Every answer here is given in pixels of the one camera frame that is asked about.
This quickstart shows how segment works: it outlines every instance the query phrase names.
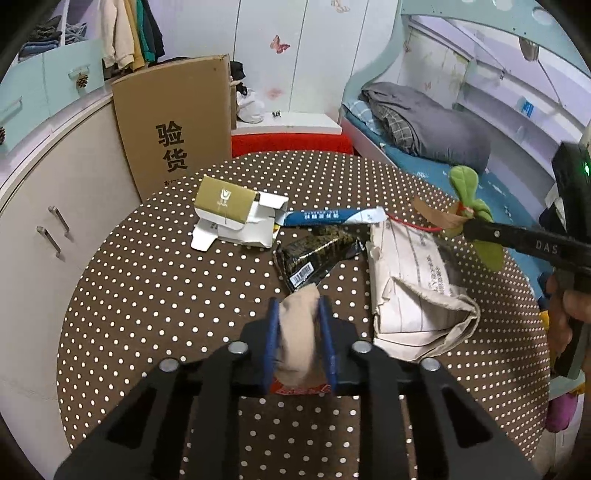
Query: cardboard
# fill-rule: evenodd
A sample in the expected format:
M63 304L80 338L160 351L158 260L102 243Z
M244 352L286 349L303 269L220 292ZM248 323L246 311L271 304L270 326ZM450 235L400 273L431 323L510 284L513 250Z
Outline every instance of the cardboard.
M199 221L191 247L206 252L216 238L236 244L270 248L289 198L204 176L195 197Z
M165 63L113 83L119 132L142 200L232 158L229 79L229 58L218 55Z

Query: brown polka dot tablecloth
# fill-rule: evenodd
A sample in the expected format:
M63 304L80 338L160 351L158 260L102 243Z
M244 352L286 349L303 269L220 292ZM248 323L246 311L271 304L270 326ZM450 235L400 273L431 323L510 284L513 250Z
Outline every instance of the brown polka dot tablecloth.
M204 358L237 339L246 322L262 318L270 297L286 295L270 250L221 241L207 253L190 248L193 200L203 174L285 194L290 210L383 206L420 223L410 206L414 195L441 208L452 202L392 165L318 151L245 155L158 192L125 218L90 259L66 312L57 388L71 447L161 358ZM352 231L366 239L369 228ZM307 234L284 228L279 238L288 242ZM470 339L439 360L531 458L543 429L550 378L537 304L509 255L505 269L492 273L462 238L449 242L482 319ZM371 338L364 256L340 262L319 288L340 318ZM269 395L242 399L239 408L243 480L358 476L358 398ZM407 436L412 472L408 422Z

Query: metal handle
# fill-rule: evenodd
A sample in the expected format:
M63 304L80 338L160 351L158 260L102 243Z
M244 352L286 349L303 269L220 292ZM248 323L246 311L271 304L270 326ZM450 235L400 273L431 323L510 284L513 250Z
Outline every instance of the metal handle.
M12 111L13 108L15 108L16 106L22 106L22 96L20 96L19 98L17 98L16 100L14 100L13 102L9 103L6 107L4 107L2 110L0 110L0 115L2 115L0 118L2 120L5 119L5 116L8 112Z
M61 248L56 243L56 241L53 239L53 237L51 236L51 234L47 231L47 228L45 228L43 226L38 226L37 227L37 232L39 232L40 234L42 234L45 238L47 238L49 240L49 243L51 243L53 245L53 248L56 249L56 257L59 257L60 254L61 254Z
M70 233L70 227L68 226L68 224L66 223L66 221L64 220L64 217L61 215L60 211L58 210L57 207L49 207L49 211L51 213L53 213L56 217L58 217L60 219L61 224L64 226L64 229L66 230L64 232L64 236L68 236L68 233Z

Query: black gripper frame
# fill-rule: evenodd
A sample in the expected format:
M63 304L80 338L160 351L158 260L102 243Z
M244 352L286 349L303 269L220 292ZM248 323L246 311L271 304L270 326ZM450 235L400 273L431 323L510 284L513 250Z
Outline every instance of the black gripper frame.
M490 415L437 361L416 365L358 343L355 326L332 316L323 343L335 395L359 395L361 480L537 480L539 476ZM269 312L277 311L271 300ZM173 480L190 429L187 480L236 480L239 475L239 397L267 393L264 357L269 319L242 329L246 353L228 345L189 364L158 364L97 425L58 468L55 480ZM405 395L418 471L409 472L399 395ZM190 410L197 411L190 422Z

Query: blue toothpaste tube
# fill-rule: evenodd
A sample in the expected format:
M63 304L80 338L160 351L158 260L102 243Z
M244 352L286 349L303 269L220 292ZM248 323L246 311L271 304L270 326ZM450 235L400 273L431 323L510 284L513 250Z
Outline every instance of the blue toothpaste tube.
M283 219L283 226L307 225L351 225L354 223L380 223L386 219L382 207L338 210L309 210L306 212L288 212Z

